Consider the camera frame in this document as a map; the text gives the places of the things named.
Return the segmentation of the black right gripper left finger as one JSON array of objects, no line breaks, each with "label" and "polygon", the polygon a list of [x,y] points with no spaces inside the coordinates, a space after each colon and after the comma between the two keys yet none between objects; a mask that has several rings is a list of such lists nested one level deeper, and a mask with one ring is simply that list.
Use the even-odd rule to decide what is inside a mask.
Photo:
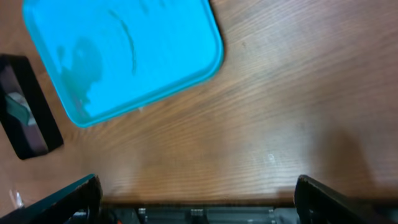
[{"label": "black right gripper left finger", "polygon": [[14,210],[2,217],[1,223],[65,223],[79,210],[87,212],[87,223],[94,223],[102,195],[98,176],[90,174],[28,207]]}]

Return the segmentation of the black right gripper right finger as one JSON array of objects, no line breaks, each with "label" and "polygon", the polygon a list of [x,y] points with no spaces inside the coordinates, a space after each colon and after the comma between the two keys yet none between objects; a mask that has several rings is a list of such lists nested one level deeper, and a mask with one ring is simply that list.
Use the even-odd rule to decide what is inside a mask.
[{"label": "black right gripper right finger", "polygon": [[359,203],[323,183],[300,175],[294,192],[300,223],[397,223],[397,207]]}]

